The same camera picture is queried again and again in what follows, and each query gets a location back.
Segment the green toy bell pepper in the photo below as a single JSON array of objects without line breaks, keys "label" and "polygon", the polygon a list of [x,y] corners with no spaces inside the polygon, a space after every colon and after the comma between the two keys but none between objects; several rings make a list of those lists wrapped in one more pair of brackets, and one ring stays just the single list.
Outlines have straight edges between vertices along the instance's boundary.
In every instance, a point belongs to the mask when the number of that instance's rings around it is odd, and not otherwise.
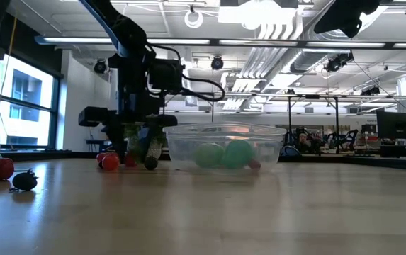
[{"label": "green toy bell pepper", "polygon": [[255,157],[253,147],[246,140],[232,140],[225,148],[221,164],[228,169],[241,169]]}]

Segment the black robot arms cluster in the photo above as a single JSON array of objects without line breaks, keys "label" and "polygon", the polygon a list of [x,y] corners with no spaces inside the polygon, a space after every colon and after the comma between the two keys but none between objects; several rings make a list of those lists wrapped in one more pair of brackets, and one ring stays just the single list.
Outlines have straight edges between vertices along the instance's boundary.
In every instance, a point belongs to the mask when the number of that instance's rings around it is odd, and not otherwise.
[{"label": "black robot arms cluster", "polygon": [[336,132],[323,135],[322,139],[315,140],[315,149],[317,152],[321,152],[327,147],[328,149],[335,149],[338,152],[353,152],[358,133],[359,131],[355,129],[349,130],[345,135],[340,135]]}]

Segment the red toy strawberry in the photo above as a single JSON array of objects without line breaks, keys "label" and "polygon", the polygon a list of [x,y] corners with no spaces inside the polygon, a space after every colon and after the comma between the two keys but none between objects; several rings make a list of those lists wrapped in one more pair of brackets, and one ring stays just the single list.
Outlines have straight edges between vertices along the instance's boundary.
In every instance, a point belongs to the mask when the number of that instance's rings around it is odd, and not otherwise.
[{"label": "red toy strawberry", "polygon": [[136,167],[137,166],[136,156],[131,152],[126,153],[124,157],[124,165],[129,168]]}]

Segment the white conduit bundle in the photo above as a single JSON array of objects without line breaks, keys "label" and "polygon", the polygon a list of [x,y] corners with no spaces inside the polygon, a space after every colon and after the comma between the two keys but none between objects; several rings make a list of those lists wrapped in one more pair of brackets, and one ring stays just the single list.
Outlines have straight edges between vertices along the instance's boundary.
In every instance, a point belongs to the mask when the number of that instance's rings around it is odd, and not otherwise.
[{"label": "white conduit bundle", "polygon": [[[295,40],[303,31],[303,17],[296,13],[284,24],[262,24],[258,39]],[[238,74],[239,78],[264,78],[271,71],[286,50],[284,48],[253,47],[249,58]]]}]

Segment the clear plastic tupperware container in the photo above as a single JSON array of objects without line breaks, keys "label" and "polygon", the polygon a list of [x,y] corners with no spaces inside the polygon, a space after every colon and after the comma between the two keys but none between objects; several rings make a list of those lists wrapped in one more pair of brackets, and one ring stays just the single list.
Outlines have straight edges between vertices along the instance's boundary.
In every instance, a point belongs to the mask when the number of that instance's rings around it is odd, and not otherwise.
[{"label": "clear plastic tupperware container", "polygon": [[241,169],[228,169],[223,165],[217,168],[200,168],[193,160],[197,146],[203,143],[216,143],[225,149],[232,140],[246,140],[254,149],[253,159],[261,162],[260,170],[269,170],[278,162],[283,147],[283,136],[286,134],[286,130],[281,127],[241,122],[177,125],[165,127],[163,132],[175,168],[227,173],[259,170],[250,169],[248,165]]}]

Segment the blue rounded object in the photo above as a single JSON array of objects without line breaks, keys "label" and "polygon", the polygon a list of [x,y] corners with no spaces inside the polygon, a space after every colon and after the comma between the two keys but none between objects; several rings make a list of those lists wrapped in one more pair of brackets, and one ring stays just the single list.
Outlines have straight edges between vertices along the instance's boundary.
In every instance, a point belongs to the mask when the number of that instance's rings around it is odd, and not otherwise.
[{"label": "blue rounded object", "polygon": [[301,153],[295,147],[286,145],[281,148],[280,156],[281,157],[300,157]]}]

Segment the large dark-framed window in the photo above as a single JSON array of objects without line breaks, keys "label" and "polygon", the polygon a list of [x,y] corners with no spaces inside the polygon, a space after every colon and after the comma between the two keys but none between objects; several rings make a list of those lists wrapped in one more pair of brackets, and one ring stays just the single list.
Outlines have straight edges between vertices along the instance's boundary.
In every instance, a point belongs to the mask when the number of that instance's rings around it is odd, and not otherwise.
[{"label": "large dark-framed window", "polygon": [[59,80],[15,57],[0,59],[0,147],[46,148],[53,144]]}]

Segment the toy blackberry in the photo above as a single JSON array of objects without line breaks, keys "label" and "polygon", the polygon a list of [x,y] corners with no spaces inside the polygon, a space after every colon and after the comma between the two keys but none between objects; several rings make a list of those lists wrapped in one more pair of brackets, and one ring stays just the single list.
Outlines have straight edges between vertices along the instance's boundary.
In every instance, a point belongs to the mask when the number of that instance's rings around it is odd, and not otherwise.
[{"label": "toy blackberry", "polygon": [[11,191],[31,191],[37,184],[38,177],[35,175],[32,169],[21,172],[14,176],[12,179]]},{"label": "toy blackberry", "polygon": [[150,171],[155,170],[158,167],[158,159],[153,156],[147,157],[144,160],[144,167]]}]

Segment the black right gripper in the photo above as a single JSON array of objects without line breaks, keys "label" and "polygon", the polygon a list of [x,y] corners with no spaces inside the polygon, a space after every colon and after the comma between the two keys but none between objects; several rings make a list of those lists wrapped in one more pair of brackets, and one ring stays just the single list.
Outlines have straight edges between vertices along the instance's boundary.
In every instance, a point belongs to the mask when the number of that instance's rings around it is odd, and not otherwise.
[{"label": "black right gripper", "polygon": [[340,29],[344,25],[344,34],[353,38],[361,29],[363,22],[361,14],[372,14],[379,7],[382,0],[334,0],[313,30],[315,33],[326,33]]}]

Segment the silver ribbed air duct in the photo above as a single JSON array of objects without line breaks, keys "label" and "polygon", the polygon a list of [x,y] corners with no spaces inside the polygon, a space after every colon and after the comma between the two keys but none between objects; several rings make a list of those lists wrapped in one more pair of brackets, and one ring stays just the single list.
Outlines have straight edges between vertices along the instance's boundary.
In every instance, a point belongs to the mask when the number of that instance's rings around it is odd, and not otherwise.
[{"label": "silver ribbed air duct", "polygon": [[[304,40],[322,40],[322,41],[335,41],[335,40],[351,40],[340,29],[331,30],[324,33],[317,34],[314,31],[315,25],[310,26],[304,33]],[[291,54],[291,60],[287,64],[287,71],[290,73],[302,74],[309,72],[317,65],[324,62],[328,57],[333,57],[341,53],[347,53],[347,50],[314,50],[314,49],[292,49],[288,53]]]}]

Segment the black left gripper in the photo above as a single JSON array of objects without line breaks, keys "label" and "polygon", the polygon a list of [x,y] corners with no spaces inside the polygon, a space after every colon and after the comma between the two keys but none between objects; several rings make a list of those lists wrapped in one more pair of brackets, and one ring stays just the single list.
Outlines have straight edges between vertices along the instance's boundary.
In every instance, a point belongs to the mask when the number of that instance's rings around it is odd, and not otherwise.
[{"label": "black left gripper", "polygon": [[[117,109],[87,106],[78,117],[78,124],[83,127],[96,127],[105,125],[112,128],[127,123],[154,123],[160,126],[175,126],[177,118],[172,115],[161,114],[164,107],[165,93],[153,89],[149,84],[149,68],[135,69],[118,67],[117,71]],[[124,161],[126,144],[123,129],[113,131],[112,144],[119,160]],[[153,139],[156,129],[153,127],[140,128],[140,155],[142,158],[156,158],[156,147]]]}]

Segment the person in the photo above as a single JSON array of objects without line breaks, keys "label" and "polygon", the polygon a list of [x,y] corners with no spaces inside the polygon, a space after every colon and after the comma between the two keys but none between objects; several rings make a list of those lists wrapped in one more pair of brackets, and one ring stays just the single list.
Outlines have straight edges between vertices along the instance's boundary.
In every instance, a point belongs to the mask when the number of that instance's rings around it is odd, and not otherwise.
[{"label": "person", "polygon": [[306,133],[305,129],[298,128],[296,130],[296,135],[298,136],[296,144],[297,149],[301,153],[312,152],[312,138]]}]

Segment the round red toy tomato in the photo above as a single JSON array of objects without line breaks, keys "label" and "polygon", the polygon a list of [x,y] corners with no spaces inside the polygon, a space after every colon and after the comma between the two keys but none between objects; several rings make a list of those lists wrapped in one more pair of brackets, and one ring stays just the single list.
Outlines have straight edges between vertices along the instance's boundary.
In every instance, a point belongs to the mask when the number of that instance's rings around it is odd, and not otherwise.
[{"label": "round red toy tomato", "polygon": [[101,166],[103,168],[103,170],[106,171],[113,171],[116,170],[120,165],[120,160],[118,157],[116,156],[105,156],[103,158],[103,161],[101,162]]}]

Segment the light green toy lime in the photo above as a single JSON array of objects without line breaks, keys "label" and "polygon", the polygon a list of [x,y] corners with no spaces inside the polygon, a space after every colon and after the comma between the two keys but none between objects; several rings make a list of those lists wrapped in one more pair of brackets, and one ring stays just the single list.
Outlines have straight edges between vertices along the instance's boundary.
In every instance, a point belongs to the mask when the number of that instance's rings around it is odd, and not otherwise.
[{"label": "light green toy lime", "polygon": [[193,160],[200,168],[217,168],[222,164],[225,153],[224,147],[216,143],[203,143],[197,146],[193,153]]}]

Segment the black computer monitor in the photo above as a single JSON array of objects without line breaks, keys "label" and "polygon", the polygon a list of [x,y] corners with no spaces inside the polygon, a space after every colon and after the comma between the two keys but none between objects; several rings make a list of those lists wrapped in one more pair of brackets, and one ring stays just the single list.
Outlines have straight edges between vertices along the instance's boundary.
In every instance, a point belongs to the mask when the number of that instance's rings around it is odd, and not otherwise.
[{"label": "black computer monitor", "polygon": [[406,139],[406,113],[376,113],[378,136],[381,139]]}]

